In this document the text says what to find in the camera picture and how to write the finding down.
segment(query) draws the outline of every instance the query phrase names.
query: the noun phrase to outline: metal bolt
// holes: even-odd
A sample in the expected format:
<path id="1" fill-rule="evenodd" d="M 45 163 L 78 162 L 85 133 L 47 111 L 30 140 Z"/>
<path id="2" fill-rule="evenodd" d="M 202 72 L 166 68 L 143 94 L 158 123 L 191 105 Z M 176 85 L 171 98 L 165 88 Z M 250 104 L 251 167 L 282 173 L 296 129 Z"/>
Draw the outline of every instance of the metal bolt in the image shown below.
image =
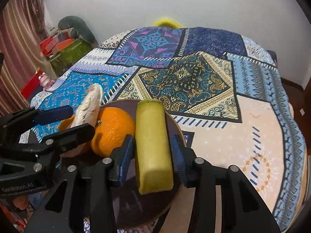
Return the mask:
<path id="1" fill-rule="evenodd" d="M 109 163 L 111 163 L 112 162 L 112 159 L 111 158 L 104 158 L 103 159 L 103 163 L 104 164 L 109 164 Z"/>
<path id="2" fill-rule="evenodd" d="M 68 166 L 68 168 L 67 168 L 67 170 L 68 170 L 69 172 L 74 172 L 76 169 L 77 169 L 77 167 L 74 166 L 74 165 Z"/>
<path id="3" fill-rule="evenodd" d="M 239 170 L 239 168 L 235 165 L 230 166 L 230 170 L 233 172 L 237 172 Z"/>
<path id="4" fill-rule="evenodd" d="M 197 164 L 203 164 L 204 163 L 204 159 L 203 158 L 196 158 L 194 160 L 194 162 L 196 162 Z"/>
<path id="5" fill-rule="evenodd" d="M 40 163 L 35 163 L 34 164 L 34 171 L 39 172 L 42 169 L 42 165 Z"/>
<path id="6" fill-rule="evenodd" d="M 45 143 L 46 143 L 47 145 L 51 145 L 51 144 L 54 143 L 54 141 L 53 141 L 53 139 L 48 139 L 48 140 L 46 140 Z"/>

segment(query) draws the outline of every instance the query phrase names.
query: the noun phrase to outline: striped curtain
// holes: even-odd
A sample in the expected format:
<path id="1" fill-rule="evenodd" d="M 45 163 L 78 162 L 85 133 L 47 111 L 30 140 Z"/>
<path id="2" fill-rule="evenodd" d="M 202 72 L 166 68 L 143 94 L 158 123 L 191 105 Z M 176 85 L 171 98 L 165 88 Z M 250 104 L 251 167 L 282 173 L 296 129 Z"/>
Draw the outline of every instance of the striped curtain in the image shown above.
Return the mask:
<path id="1" fill-rule="evenodd" d="M 0 76 L 0 116 L 28 106 L 20 90 L 38 67 L 55 78 L 39 43 L 47 35 L 43 0 L 9 0 L 0 13 L 0 52 L 4 62 Z"/>

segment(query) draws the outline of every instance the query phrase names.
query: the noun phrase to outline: pink toy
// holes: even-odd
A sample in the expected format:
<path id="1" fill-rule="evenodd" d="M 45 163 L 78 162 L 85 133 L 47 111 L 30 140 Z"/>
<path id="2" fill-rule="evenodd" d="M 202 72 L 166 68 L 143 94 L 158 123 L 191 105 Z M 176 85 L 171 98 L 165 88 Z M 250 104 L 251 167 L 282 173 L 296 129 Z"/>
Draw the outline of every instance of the pink toy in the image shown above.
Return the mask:
<path id="1" fill-rule="evenodd" d="M 43 86 L 43 90 L 47 90 L 51 88 L 55 80 L 51 80 L 50 76 L 46 75 L 46 73 L 42 73 L 42 75 L 39 76 L 40 85 Z"/>

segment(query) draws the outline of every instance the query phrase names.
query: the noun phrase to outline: tablecloth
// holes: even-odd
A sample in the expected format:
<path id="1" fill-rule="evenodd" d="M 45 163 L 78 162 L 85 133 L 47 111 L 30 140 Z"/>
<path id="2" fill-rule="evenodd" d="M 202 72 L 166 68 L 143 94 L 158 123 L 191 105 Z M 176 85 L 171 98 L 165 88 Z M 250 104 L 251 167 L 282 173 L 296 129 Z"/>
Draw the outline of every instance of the tablecloth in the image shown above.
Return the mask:
<path id="1" fill-rule="evenodd" d="M 161 100 L 197 156 L 216 166 L 239 166 L 281 230 L 290 225 L 304 196 L 305 141 L 290 114 L 278 69 L 259 44 L 237 33 L 199 27 L 123 32 L 79 60 L 31 106 L 69 104 L 75 110 L 93 83 L 103 87 L 103 104 Z M 59 124 L 32 130 L 40 141 L 57 132 Z M 28 135 L 22 135 L 22 143 Z M 181 193 L 167 215 L 174 223 L 168 225 L 167 219 L 161 232 L 185 231 L 187 222 L 178 220 L 189 218 L 191 208 L 183 202 L 190 204 L 194 193 Z M 156 222 L 127 232 L 152 232 Z"/>

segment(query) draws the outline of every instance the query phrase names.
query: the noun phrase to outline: brown floor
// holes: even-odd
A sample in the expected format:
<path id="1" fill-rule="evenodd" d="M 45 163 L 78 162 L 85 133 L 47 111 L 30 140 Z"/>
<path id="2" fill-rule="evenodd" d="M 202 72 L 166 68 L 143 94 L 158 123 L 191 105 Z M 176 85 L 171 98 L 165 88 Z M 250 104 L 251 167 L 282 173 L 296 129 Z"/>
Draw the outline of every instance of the brown floor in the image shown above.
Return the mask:
<path id="1" fill-rule="evenodd" d="M 308 109 L 305 104 L 303 93 L 294 87 L 283 84 L 283 87 L 288 95 L 289 101 L 294 109 L 294 119 L 304 135 L 306 140 L 308 154 L 311 154 L 311 109 Z M 300 109 L 303 109 L 305 114 L 302 116 Z"/>

